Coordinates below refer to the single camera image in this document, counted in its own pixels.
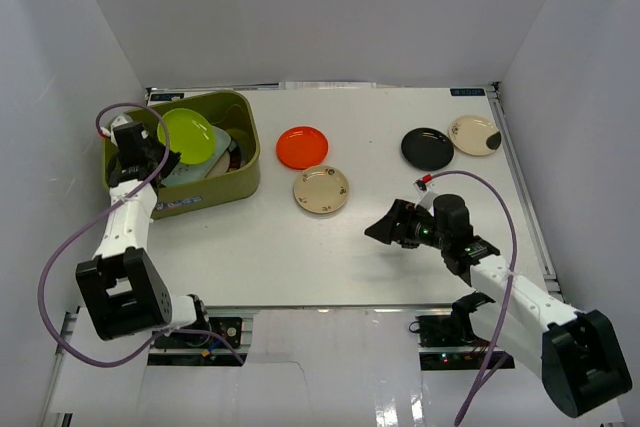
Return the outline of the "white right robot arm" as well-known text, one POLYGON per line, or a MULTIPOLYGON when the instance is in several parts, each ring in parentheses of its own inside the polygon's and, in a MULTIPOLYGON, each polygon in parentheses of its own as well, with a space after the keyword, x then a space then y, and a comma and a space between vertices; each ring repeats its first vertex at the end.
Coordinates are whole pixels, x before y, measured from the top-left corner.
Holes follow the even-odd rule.
POLYGON ((496 336, 498 347, 534 373, 571 418, 632 389, 614 327, 602 312, 582 312, 511 272, 499 250, 474 233, 461 197, 431 201, 397 199, 365 234, 386 245, 439 250, 449 271, 472 288, 454 304, 451 331, 459 343, 496 336))

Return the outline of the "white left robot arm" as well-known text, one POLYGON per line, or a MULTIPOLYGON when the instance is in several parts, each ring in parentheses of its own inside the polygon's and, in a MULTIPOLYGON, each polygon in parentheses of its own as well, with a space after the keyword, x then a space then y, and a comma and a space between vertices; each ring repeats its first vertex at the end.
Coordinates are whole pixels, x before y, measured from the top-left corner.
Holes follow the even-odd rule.
POLYGON ((123 114, 109 127, 117 147, 108 175, 111 206, 93 258, 76 268, 86 308, 103 340, 147 330, 177 328, 188 345, 211 334, 204 303, 194 294, 173 296, 152 263, 147 244, 162 177, 179 162, 178 153, 123 114))

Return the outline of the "large black rimmed beige plate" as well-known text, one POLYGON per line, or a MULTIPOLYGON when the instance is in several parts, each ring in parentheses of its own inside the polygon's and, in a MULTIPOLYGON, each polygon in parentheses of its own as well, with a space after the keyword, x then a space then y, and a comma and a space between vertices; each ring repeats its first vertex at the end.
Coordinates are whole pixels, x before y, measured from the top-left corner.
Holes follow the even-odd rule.
POLYGON ((234 139, 207 174, 207 178, 214 178, 241 168, 245 163, 241 145, 234 139))

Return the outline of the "blue label sticker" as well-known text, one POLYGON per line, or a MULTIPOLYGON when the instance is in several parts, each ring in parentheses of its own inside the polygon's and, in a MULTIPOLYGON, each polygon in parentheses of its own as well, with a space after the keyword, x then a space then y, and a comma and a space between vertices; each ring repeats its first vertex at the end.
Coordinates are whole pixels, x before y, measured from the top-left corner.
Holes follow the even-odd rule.
POLYGON ((183 92, 165 92, 165 93, 151 93, 149 97, 150 102, 171 102, 184 98, 183 92))
POLYGON ((486 95, 482 88, 451 88, 450 94, 454 97, 484 97, 486 95))

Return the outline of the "black round plate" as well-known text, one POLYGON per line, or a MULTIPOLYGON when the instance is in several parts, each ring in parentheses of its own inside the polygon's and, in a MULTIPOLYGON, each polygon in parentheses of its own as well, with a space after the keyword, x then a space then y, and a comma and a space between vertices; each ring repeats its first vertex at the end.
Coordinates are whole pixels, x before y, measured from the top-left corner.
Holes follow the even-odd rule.
POLYGON ((448 166, 454 157, 454 146, 442 132, 427 127, 407 132, 400 144, 401 154, 413 167, 433 172, 448 166))

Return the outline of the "beige plate with characters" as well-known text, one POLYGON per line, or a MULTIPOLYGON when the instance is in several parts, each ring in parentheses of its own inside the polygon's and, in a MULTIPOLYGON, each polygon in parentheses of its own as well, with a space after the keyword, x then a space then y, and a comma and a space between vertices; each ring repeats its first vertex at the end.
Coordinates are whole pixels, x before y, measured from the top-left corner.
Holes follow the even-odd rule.
POLYGON ((331 214, 346 205, 350 184, 338 168, 316 165, 303 170, 296 177, 293 195, 305 211, 318 215, 331 214))

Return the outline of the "light blue oblong dish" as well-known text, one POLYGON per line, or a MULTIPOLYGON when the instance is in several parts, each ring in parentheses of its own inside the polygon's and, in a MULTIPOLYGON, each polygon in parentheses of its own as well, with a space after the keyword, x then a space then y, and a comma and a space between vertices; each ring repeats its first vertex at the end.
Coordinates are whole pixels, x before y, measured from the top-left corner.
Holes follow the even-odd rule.
POLYGON ((215 150, 212 156, 205 162, 199 164, 185 164, 180 162, 171 173, 163 179, 162 184, 165 187, 174 187, 182 184, 196 182, 204 179, 206 175, 211 171, 214 165, 226 152, 229 144, 231 143, 230 135, 214 126, 213 133, 215 136, 215 150))

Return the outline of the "orange round plate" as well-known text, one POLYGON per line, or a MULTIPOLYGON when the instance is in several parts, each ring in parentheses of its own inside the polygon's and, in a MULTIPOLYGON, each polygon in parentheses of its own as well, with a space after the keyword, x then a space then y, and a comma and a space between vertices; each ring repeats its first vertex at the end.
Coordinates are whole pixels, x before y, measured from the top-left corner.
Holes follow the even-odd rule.
POLYGON ((296 126, 283 132, 276 143, 276 154, 285 166, 305 170, 321 164, 329 152, 326 136, 311 126, 296 126))

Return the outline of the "cream plate with black spot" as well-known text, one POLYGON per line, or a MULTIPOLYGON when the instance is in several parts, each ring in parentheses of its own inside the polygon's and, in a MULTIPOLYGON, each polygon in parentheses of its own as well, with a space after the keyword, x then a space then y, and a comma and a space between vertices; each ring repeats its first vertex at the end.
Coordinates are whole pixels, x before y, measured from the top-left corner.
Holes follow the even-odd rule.
POLYGON ((491 155, 502 144, 500 129, 492 121, 477 115, 456 118, 449 126, 448 133, 454 146, 471 156, 491 155))

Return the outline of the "olive green plastic bin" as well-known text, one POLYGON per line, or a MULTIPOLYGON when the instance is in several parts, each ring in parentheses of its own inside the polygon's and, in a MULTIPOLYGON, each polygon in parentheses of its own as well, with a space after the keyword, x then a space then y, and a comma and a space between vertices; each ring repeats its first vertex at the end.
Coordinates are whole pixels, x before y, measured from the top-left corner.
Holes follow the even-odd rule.
POLYGON ((213 207, 253 195, 260 182, 260 144, 249 101, 233 91, 217 91, 181 100, 156 104, 150 111, 130 110, 135 121, 156 128, 155 113, 166 114, 178 108, 190 108, 213 126, 230 134, 236 146, 229 170, 217 176, 177 186, 161 187, 152 214, 157 220, 213 207))

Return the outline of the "papers at table back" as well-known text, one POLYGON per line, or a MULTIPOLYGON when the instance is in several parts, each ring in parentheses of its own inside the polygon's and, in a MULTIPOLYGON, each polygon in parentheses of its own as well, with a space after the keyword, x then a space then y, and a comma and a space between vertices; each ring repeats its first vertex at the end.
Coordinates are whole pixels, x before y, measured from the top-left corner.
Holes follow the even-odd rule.
POLYGON ((375 89, 375 82, 361 81, 282 81, 280 90, 375 89))

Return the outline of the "lime green round plate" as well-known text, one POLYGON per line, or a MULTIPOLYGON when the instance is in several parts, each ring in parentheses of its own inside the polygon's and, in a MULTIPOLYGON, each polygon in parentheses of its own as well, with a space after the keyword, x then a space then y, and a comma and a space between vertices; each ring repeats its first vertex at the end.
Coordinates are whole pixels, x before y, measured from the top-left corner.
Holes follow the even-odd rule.
POLYGON ((156 127, 156 135, 163 145, 179 153, 181 162, 187 165, 204 163, 216 149, 216 135, 212 125, 198 112, 187 108, 175 108, 162 116, 156 127))

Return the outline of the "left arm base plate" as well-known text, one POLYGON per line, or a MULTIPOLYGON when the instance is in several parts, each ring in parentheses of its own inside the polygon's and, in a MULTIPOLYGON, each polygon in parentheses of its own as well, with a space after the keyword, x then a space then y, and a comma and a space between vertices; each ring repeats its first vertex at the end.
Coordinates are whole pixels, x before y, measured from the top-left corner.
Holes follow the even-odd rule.
POLYGON ((172 333, 158 338, 149 350, 147 364, 163 367, 241 367, 246 360, 242 317, 209 317, 196 329, 213 336, 172 333))

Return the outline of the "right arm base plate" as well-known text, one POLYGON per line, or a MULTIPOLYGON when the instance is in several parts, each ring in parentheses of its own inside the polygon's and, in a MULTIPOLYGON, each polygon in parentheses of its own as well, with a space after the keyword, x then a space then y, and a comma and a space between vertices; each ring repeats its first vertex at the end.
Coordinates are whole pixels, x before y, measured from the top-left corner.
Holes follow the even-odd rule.
POLYGON ((489 342, 465 333, 451 315, 422 315, 409 326, 417 336, 423 372, 477 371, 489 342))

